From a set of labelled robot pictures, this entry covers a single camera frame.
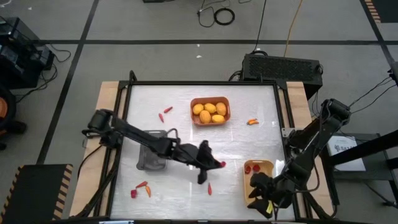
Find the gray floor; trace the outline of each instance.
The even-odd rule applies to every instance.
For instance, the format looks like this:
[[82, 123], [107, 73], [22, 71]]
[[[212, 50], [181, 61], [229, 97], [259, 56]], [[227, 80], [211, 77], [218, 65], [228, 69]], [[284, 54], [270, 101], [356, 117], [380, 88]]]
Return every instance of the gray floor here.
[[[2, 16], [19, 16], [41, 39], [79, 40], [94, 0], [13, 0], [0, 7]], [[100, 0], [88, 31], [89, 40], [255, 40], [263, 1], [238, 4], [231, 0], [236, 20], [230, 26], [198, 25], [200, 0], [176, 0], [143, 4], [141, 0]], [[285, 40], [298, 1], [268, 0], [262, 40]], [[209, 23], [209, 12], [201, 16]], [[385, 40], [398, 40], [398, 24], [378, 24]], [[292, 40], [377, 40], [358, 0], [306, 0], [303, 2]], [[75, 53], [76, 45], [56, 45]], [[71, 163], [78, 167], [83, 156], [80, 131], [95, 108], [101, 82], [125, 80], [133, 69], [139, 80], [227, 80], [240, 69], [252, 44], [93, 45], [85, 44], [68, 91], [45, 163]], [[259, 45], [269, 55], [283, 56], [284, 45]], [[398, 46], [389, 46], [398, 60]], [[387, 75], [388, 64], [378, 45], [290, 45], [287, 57], [316, 59], [324, 66], [319, 102], [336, 98], [351, 103]], [[0, 152], [0, 198], [6, 197], [16, 167], [35, 164], [72, 58], [57, 63], [58, 78], [46, 90], [31, 94], [18, 105], [17, 118], [28, 124], [23, 136], [10, 136], [8, 149]], [[370, 103], [389, 85], [384, 85], [353, 108]], [[398, 128], [397, 89], [388, 91], [368, 109], [356, 113], [346, 132], [386, 134]], [[389, 155], [398, 156], [397, 150]], [[67, 204], [73, 198], [73, 176]], [[373, 186], [393, 200], [385, 182]], [[338, 182], [341, 200], [337, 217], [342, 220], [394, 223], [398, 213], [381, 206], [381, 200], [362, 183]], [[68, 214], [67, 206], [64, 216]]]

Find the yellow and black striped edge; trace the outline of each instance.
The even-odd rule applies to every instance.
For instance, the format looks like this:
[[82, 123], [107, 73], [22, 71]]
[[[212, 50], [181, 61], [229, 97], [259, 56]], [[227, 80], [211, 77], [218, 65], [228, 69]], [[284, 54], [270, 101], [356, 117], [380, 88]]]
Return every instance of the yellow and black striped edge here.
[[10, 188], [9, 195], [7, 196], [6, 202], [4, 202], [4, 206], [3, 206], [2, 210], [1, 210], [0, 224], [2, 223], [2, 220], [3, 220], [3, 218], [4, 218], [5, 214], [6, 214], [7, 207], [8, 207], [8, 203], [9, 203], [10, 200], [11, 200], [12, 193], [14, 192], [14, 187], [15, 187], [15, 185], [17, 184], [18, 175], [19, 175], [19, 173], [21, 172], [21, 169], [22, 169], [22, 168], [24, 168], [24, 166], [18, 167], [18, 170], [17, 170], [17, 172], [15, 173], [15, 177], [14, 177], [14, 180], [12, 181], [12, 185], [11, 185], [11, 188]]
[[371, 14], [372, 14], [372, 17], [373, 17], [374, 21], [376, 23], [380, 23], [379, 13], [377, 13], [377, 10], [374, 7], [374, 4], [373, 4], [372, 0], [365, 0], [365, 2], [366, 2], [366, 5], [367, 5], [367, 7], [369, 9], [369, 12], [371, 12]]
[[63, 172], [60, 191], [58, 193], [58, 199], [55, 202], [55, 209], [54, 209], [54, 215], [52, 217], [52, 220], [59, 220], [62, 217], [62, 211], [65, 206], [65, 199], [66, 199], [67, 193], [68, 193], [70, 178], [72, 177], [72, 169], [73, 169], [73, 166], [71, 164], [68, 164], [65, 167], [65, 171]]

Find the red chili pepper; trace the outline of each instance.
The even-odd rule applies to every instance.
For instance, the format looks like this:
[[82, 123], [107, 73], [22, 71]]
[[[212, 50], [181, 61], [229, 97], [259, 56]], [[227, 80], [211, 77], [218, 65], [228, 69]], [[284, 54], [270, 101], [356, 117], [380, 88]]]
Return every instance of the red chili pepper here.
[[163, 113], [167, 113], [167, 112], [169, 112], [171, 109], [173, 109], [173, 107], [171, 106], [171, 107], [169, 107], [169, 108], [167, 108], [166, 110], [164, 110], [163, 111]]
[[258, 164], [253, 166], [253, 171], [254, 172], [259, 172], [260, 171], [260, 166]]
[[209, 186], [207, 187], [207, 191], [208, 191], [209, 195], [211, 195], [211, 185], [210, 185], [210, 183], [209, 183]]
[[131, 190], [130, 194], [131, 194], [131, 198], [136, 198], [137, 197], [137, 190], [136, 189]]
[[250, 166], [246, 166], [246, 167], [244, 168], [244, 173], [245, 173], [245, 174], [250, 174], [250, 171], [251, 171]]
[[164, 123], [163, 115], [161, 113], [159, 113], [159, 118]]
[[148, 182], [144, 181], [144, 182], [142, 182], [141, 184], [137, 185], [137, 186], [136, 186], [136, 189], [139, 188], [139, 187], [146, 186], [147, 184], [148, 184]]

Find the white table surface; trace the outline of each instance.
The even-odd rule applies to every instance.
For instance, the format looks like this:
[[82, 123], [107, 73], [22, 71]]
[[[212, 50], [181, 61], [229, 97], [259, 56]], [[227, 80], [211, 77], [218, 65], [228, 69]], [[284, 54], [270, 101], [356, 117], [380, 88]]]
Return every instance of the white table surface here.
[[[225, 96], [229, 99], [231, 119], [222, 126], [198, 127], [192, 124], [190, 102], [194, 98]], [[164, 123], [158, 117], [164, 109]], [[246, 121], [257, 118], [258, 125]], [[199, 145], [209, 140], [213, 156], [226, 167], [208, 171], [208, 180], [197, 184], [199, 170], [168, 161], [166, 170], [138, 170], [140, 145], [125, 138], [118, 179], [114, 191], [111, 218], [193, 219], [193, 220], [265, 220], [256, 210], [246, 208], [243, 196], [243, 164], [248, 159], [283, 161], [284, 153], [272, 86], [133, 86], [129, 124], [143, 130], [178, 129], [183, 143]], [[130, 191], [148, 181], [152, 197], [145, 188], [137, 198]], [[208, 195], [208, 182], [213, 194]], [[278, 220], [294, 220], [293, 207], [280, 209]]]

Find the wooden tray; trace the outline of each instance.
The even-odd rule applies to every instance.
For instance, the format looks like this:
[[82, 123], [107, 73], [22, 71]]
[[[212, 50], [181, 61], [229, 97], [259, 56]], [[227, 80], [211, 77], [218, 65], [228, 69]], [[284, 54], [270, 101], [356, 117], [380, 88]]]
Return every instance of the wooden tray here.
[[[207, 103], [212, 103], [214, 105], [216, 105], [217, 103], [222, 102], [225, 104], [226, 107], [226, 114], [224, 116], [225, 118], [225, 122], [222, 123], [213, 123], [212, 121], [208, 124], [202, 124], [200, 122], [200, 118], [199, 115], [195, 115], [193, 114], [192, 108], [193, 106], [197, 105], [198, 103], [201, 103], [203, 105], [207, 104]], [[226, 97], [223, 96], [217, 96], [217, 97], [207, 97], [207, 98], [195, 98], [191, 101], [191, 118], [192, 118], [192, 122], [195, 125], [198, 126], [214, 126], [214, 125], [222, 125], [225, 124], [231, 117], [231, 110], [229, 108], [229, 101]]]
[[[246, 206], [249, 205], [251, 202], [254, 201], [254, 198], [249, 198], [249, 194], [253, 191], [253, 187], [250, 186], [250, 178], [253, 175], [253, 166], [254, 165], [260, 166], [260, 172], [267, 174], [269, 177], [272, 177], [272, 170], [274, 165], [271, 161], [268, 160], [248, 160], [243, 165], [243, 190], [244, 190], [244, 201], [246, 202]], [[250, 166], [251, 171], [249, 174], [244, 173], [244, 168], [246, 166]]]

